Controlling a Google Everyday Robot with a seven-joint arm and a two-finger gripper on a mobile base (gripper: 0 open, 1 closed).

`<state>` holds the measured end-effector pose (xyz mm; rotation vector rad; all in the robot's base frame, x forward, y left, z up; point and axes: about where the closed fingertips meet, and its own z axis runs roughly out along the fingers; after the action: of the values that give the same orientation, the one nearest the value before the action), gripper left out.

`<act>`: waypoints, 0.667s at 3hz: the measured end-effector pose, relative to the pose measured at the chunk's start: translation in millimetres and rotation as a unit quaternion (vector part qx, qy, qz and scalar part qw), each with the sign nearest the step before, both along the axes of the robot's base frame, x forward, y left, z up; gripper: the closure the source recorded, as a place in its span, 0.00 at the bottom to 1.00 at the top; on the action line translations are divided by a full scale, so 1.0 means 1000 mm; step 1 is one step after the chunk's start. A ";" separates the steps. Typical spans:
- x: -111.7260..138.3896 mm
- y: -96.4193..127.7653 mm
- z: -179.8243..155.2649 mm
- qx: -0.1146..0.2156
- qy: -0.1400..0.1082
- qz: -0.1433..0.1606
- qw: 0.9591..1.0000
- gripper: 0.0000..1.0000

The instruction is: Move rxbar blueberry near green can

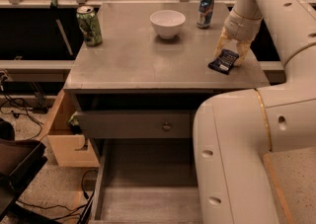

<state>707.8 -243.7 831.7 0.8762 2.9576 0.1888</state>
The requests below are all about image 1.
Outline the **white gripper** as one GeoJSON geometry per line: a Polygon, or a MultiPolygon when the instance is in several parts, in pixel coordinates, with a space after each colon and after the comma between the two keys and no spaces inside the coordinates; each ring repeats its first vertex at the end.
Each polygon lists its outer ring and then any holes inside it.
{"type": "Polygon", "coordinates": [[[214,50],[214,57],[221,53],[226,43],[235,39],[238,41],[236,47],[239,57],[234,65],[240,66],[251,47],[251,41],[254,40],[260,29],[262,19],[263,16],[259,10],[249,14],[240,14],[235,10],[231,10],[224,21],[221,35],[214,50]]]}

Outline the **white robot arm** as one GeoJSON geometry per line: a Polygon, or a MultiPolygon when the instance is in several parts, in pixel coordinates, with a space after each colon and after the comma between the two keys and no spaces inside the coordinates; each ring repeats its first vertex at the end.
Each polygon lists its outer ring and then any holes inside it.
{"type": "Polygon", "coordinates": [[[268,27],[284,83],[206,100],[194,120],[203,224],[278,224],[263,156],[315,143],[316,11],[306,0],[237,0],[217,47],[244,54],[268,27]]]}

